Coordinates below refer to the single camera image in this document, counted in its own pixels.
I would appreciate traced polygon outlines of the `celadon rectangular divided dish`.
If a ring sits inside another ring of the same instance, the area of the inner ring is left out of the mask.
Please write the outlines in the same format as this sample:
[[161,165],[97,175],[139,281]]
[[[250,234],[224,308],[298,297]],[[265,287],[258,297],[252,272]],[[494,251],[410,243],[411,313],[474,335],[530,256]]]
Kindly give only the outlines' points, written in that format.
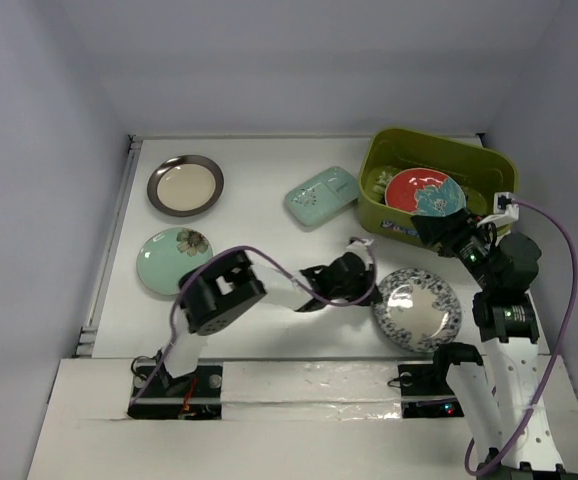
[[359,196],[357,179],[347,170],[333,166],[289,191],[284,205],[305,227],[328,221]]

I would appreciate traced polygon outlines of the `brown rimmed cream round plate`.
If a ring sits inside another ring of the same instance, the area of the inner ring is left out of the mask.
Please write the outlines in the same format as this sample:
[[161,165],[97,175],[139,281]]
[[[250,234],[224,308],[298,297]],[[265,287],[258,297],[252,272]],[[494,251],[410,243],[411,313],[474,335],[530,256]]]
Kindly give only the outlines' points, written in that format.
[[191,217],[209,210],[224,189],[224,174],[212,159],[182,155],[159,165],[147,182],[147,198],[159,212]]

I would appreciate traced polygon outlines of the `black square floral plate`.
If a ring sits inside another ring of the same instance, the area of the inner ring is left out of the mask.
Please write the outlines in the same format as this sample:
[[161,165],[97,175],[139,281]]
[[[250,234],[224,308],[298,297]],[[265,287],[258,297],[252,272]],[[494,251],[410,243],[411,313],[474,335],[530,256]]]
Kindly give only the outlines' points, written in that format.
[[397,173],[398,170],[392,167],[374,168],[368,177],[368,195],[374,201],[384,204],[387,186]]

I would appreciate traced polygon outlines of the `red and teal floral plate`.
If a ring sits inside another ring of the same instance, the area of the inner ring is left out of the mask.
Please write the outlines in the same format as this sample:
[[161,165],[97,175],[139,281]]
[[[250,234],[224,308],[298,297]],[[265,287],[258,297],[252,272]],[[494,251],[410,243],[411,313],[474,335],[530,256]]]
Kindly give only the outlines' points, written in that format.
[[466,196],[447,174],[429,168],[410,168],[388,183],[385,204],[411,215],[444,217],[466,207]]

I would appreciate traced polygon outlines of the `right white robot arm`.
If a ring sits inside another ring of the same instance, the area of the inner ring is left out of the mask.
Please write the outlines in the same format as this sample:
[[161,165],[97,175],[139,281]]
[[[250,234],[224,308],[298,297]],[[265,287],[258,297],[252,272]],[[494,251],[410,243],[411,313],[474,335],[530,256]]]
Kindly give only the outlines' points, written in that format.
[[421,242],[456,258],[480,287],[472,302],[481,347],[439,347],[431,384],[453,392],[471,431],[465,458],[476,479],[575,479],[555,445],[542,395],[555,366],[538,369],[538,320],[529,298],[542,252],[522,233],[497,239],[492,218],[467,209],[415,215]]

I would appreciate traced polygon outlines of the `blue white floral plate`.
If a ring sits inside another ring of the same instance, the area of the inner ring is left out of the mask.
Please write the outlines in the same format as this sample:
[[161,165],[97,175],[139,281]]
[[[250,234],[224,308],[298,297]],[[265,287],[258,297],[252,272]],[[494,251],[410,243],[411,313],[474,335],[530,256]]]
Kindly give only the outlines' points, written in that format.
[[396,346],[431,354],[453,342],[462,326],[462,307],[452,287],[424,269],[403,268],[378,284],[382,301],[372,306],[373,318]]

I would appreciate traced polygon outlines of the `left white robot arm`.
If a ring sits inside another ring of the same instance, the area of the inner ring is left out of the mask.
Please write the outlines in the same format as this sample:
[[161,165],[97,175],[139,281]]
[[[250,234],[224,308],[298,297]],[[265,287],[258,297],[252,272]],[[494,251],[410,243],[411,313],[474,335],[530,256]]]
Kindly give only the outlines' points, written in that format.
[[370,307],[382,301],[371,250],[358,242],[328,265],[290,272],[252,247],[231,248],[179,281],[169,314],[170,339],[158,353],[152,383],[173,398],[187,390],[205,338],[257,303],[312,313],[326,307]]

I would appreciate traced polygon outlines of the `mint green flower plate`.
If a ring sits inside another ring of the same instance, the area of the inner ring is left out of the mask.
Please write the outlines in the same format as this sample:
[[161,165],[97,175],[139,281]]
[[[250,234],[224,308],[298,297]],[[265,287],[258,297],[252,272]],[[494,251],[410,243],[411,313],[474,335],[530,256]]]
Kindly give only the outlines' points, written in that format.
[[208,239],[199,231],[175,227],[150,238],[141,248],[136,270],[141,283],[150,291],[176,295],[182,277],[213,257]]

